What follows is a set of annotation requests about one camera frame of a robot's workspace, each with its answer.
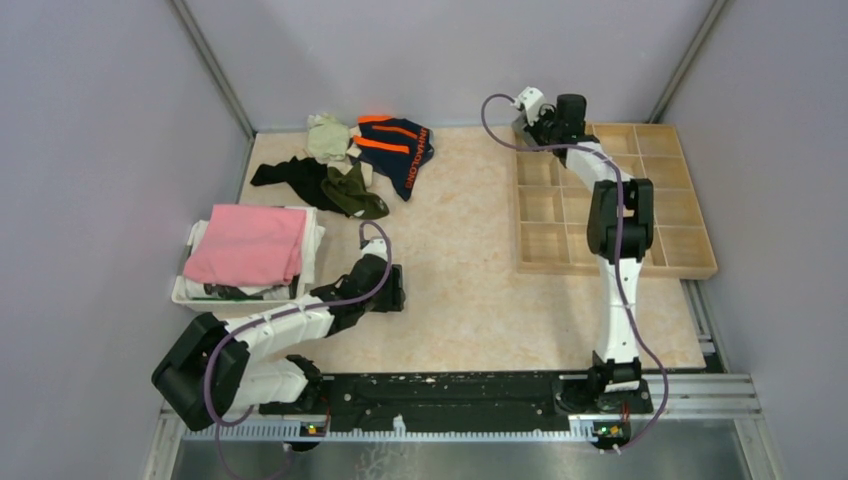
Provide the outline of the navy orange underwear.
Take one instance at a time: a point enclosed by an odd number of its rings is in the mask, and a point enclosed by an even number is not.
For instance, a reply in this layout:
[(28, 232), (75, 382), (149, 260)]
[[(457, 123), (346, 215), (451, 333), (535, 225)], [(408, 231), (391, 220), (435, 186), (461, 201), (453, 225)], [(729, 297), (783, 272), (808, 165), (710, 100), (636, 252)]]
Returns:
[(421, 169), (433, 158), (431, 129), (405, 118), (360, 116), (352, 146), (357, 159), (387, 177), (396, 194), (409, 201)]

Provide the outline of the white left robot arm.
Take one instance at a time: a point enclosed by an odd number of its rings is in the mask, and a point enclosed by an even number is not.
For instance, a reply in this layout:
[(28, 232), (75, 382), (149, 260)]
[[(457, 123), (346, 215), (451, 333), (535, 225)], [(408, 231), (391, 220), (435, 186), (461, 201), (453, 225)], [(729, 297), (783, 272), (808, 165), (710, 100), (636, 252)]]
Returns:
[(233, 414), (315, 415), (329, 401), (315, 363), (297, 344), (331, 337), (368, 313), (404, 308), (403, 268), (363, 255), (350, 273), (282, 307), (246, 317), (196, 316), (151, 375), (151, 383), (192, 431), (234, 426)]

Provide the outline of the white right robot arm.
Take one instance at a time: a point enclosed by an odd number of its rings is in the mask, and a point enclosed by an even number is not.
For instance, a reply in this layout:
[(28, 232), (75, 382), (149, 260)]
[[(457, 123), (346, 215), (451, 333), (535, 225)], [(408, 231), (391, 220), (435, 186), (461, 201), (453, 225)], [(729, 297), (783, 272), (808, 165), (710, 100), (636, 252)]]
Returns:
[(549, 103), (528, 87), (514, 104), (525, 144), (551, 152), (591, 194), (586, 242), (602, 280), (605, 329), (593, 353), (586, 397), (594, 409), (612, 412), (642, 382), (636, 294), (654, 240), (654, 185), (623, 171), (587, 131), (584, 96), (561, 94)]

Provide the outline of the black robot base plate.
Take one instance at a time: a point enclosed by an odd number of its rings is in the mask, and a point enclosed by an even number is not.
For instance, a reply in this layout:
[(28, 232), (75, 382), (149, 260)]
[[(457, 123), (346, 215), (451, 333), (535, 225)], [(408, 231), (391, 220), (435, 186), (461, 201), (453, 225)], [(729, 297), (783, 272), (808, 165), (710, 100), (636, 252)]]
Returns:
[(647, 385), (594, 396), (577, 372), (442, 372), (325, 376), (293, 403), (259, 406), (264, 416), (313, 415), (333, 433), (383, 432), (402, 419), (412, 433), (566, 431), (578, 414), (630, 419), (651, 414)]

